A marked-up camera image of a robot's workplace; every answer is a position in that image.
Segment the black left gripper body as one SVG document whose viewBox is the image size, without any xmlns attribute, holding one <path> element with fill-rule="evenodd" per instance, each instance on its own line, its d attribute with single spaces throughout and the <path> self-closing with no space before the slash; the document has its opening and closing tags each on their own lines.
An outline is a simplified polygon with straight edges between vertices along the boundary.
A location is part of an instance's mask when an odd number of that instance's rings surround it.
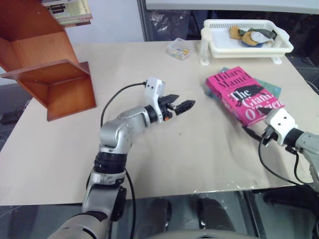
<svg viewBox="0 0 319 239">
<path fill-rule="evenodd" d="M 167 121 L 169 119 L 172 118 L 172 112 L 170 111 L 174 111 L 175 109 L 175 105 L 171 104 L 161 104 L 161 97 L 158 99 L 158 104 L 159 104 L 159 108 L 160 111 L 162 113 L 162 117 L 164 121 Z"/>
</svg>

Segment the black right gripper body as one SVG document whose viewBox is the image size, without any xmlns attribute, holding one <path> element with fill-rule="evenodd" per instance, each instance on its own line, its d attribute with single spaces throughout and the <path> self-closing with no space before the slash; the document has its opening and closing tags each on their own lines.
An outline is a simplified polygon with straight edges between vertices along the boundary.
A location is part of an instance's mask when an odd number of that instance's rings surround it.
<svg viewBox="0 0 319 239">
<path fill-rule="evenodd" d="M 271 126 L 267 126 L 263 131 L 261 143 L 267 146 L 271 140 L 277 140 L 277 133 Z"/>
</svg>

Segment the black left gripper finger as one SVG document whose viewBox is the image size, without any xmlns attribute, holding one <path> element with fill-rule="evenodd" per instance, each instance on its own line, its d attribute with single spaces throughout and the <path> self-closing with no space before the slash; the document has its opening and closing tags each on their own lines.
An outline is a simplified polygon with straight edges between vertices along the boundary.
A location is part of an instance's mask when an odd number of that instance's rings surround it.
<svg viewBox="0 0 319 239">
<path fill-rule="evenodd" d="M 171 104 L 178 99 L 179 95 L 170 94 L 167 96 L 161 97 L 161 104 Z"/>
<path fill-rule="evenodd" d="M 177 105 L 174 109 L 176 115 L 180 115 L 188 110 L 190 110 L 195 104 L 195 100 L 186 100 L 181 104 Z"/>
</svg>

